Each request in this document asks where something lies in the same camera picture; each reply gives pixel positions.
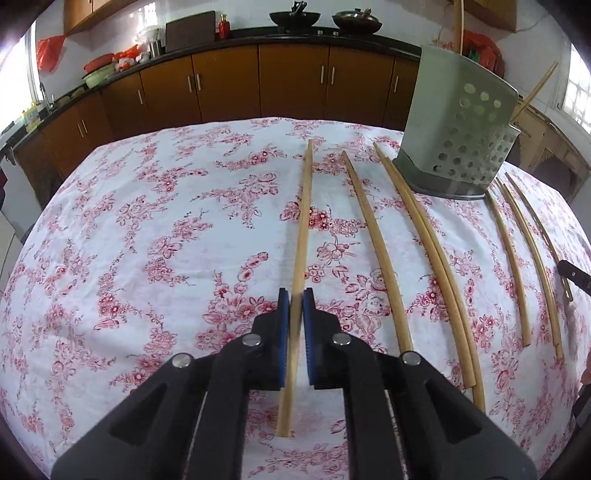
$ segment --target gray plastic basket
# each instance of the gray plastic basket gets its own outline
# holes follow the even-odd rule
[[[519,129],[518,93],[476,62],[424,46],[413,103],[394,163],[416,192],[483,198]]]

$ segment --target red floral pattern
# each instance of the red floral pattern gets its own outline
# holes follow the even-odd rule
[[[277,307],[279,287],[291,284],[308,140],[315,175],[305,277],[318,308],[374,350],[399,353],[345,150],[376,212],[415,348],[462,387],[441,291],[372,146],[395,156],[399,132],[280,118],[168,129],[91,153],[41,215],[0,300],[0,414],[45,473],[170,356],[219,352]],[[513,166],[502,170],[524,189],[561,255],[591,270],[591,247],[560,195]],[[570,341],[557,362],[531,254],[493,194],[526,288],[526,348],[512,272],[485,203],[417,199],[463,292],[489,417],[542,473],[569,438],[591,300],[574,288],[568,308],[559,302]],[[559,296],[553,261],[537,240]],[[311,391],[303,364],[300,371],[290,439],[275,437],[277,394],[250,392],[243,478],[347,478],[342,395]]]

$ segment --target floral tablecloth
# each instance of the floral tablecloth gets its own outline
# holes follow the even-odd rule
[[[382,275],[339,158],[346,150],[397,272],[415,348],[461,386],[441,292],[372,148],[377,141],[393,157],[402,133],[280,118],[163,130],[99,147],[78,167],[37,222],[0,304],[1,414],[44,472],[172,354],[217,352],[275,307],[280,287],[291,287],[308,139],[306,285],[319,307],[376,351],[398,355]],[[511,165],[503,171],[522,186],[561,256],[591,271],[589,242],[562,197]],[[566,303],[535,231],[559,307],[565,359],[556,361],[532,257],[495,196],[526,286],[533,338],[526,348],[485,203],[418,198],[464,294],[488,414],[543,472],[570,434],[591,301],[573,286],[574,302]],[[252,392],[243,478],[348,477],[342,395],[311,390],[305,362],[301,349],[293,438],[274,436],[278,393]]]

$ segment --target table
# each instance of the table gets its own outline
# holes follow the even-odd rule
[[[176,352],[203,356],[247,332],[291,287],[303,154],[314,144],[306,285],[319,308],[376,351],[398,355],[384,282],[339,154],[363,181],[390,253],[415,349],[462,379],[425,250],[372,147],[393,157],[402,133],[262,118],[140,135],[97,148],[39,218],[0,304],[0,409],[37,465],[56,457]],[[553,189],[509,164],[559,254],[591,271],[591,248]],[[418,195],[464,294],[490,418],[540,472],[569,438],[589,351],[591,301],[557,298],[556,361],[542,288],[509,206],[501,207],[526,286],[532,344],[521,345],[508,259],[483,201]],[[533,226],[532,219],[526,213]],[[251,392],[243,478],[347,477],[342,396],[307,385],[301,349],[293,438],[276,437],[278,393]]]

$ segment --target white tablecloth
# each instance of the white tablecloth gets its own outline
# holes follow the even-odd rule
[[[78,167],[37,222],[0,304],[1,413],[45,472],[172,354],[218,351],[275,307],[280,287],[291,287],[310,138],[306,284],[319,307],[375,350],[399,353],[374,249],[339,158],[344,149],[378,218],[415,349],[462,384],[425,251],[371,146],[378,141],[395,156],[402,133],[279,118],[163,130],[99,147]],[[560,195],[513,166],[502,171],[521,184],[561,256],[591,271],[587,238]],[[565,359],[556,361],[531,254],[495,196],[527,289],[533,342],[526,348],[508,259],[485,203],[418,198],[465,295],[488,414],[543,472],[569,437],[591,302],[573,286],[574,302],[565,303],[538,233],[560,309]],[[243,478],[348,475],[341,393],[310,389],[303,350],[293,438],[274,436],[278,393],[251,394]]]

